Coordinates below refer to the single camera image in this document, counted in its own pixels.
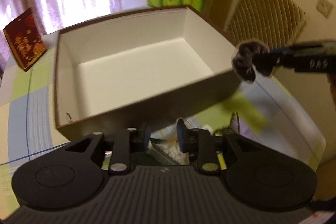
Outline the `dark purple velvet scrunchie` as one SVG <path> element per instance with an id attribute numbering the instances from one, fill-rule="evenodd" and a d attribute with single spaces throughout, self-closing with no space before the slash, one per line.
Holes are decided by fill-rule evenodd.
<path id="1" fill-rule="evenodd" d="M 232 59 L 232 67 L 236 74 L 244 81 L 253 83 L 256 80 L 256 72 L 253 67 L 254 56 L 261 53 L 269 53 L 268 46 L 260 41 L 248 40 L 238 46 L 238 51 Z"/>

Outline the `cotton swab bag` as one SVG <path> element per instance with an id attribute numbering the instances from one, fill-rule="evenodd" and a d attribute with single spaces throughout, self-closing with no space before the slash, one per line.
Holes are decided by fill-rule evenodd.
<path id="1" fill-rule="evenodd" d="M 162 165 L 189 165 L 189 154 L 180 150 L 177 123 L 152 132 L 146 151 Z"/>

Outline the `gold metal hair clip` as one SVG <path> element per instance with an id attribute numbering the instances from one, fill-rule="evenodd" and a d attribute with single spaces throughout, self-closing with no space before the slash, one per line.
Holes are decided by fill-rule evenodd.
<path id="1" fill-rule="evenodd" d="M 240 119 L 238 112 L 232 113 L 229 125 L 218 128 L 213 132 L 214 136 L 223 136 L 225 134 L 239 134 L 240 135 Z"/>

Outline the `checkered tablecloth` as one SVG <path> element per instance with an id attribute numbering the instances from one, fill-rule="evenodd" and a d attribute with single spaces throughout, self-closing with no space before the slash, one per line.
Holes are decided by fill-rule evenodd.
<path id="1" fill-rule="evenodd" d="M 54 63 L 57 33 L 44 36 L 48 52 L 28 72 L 9 59 L 1 84 L 1 218 L 18 208 L 11 188 L 16 169 L 67 140 L 54 118 Z M 241 84 L 226 101 L 186 119 L 209 130 L 229 124 L 238 113 L 241 134 L 317 169 L 326 141 L 297 100 L 274 77 Z"/>

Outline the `brown cardboard storage box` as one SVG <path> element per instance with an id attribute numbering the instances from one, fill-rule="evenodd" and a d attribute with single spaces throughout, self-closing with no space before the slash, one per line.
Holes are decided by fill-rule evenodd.
<path id="1" fill-rule="evenodd" d="M 56 129 L 76 140 L 99 131 L 151 131 L 230 97 L 240 79 L 229 37 L 190 6 L 127 11 L 59 32 Z"/>

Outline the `red gold gift box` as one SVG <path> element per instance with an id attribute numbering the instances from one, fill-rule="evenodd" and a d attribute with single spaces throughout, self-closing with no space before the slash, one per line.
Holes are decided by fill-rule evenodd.
<path id="1" fill-rule="evenodd" d="M 3 33 L 18 67 L 25 72 L 47 51 L 31 8 L 5 26 Z"/>

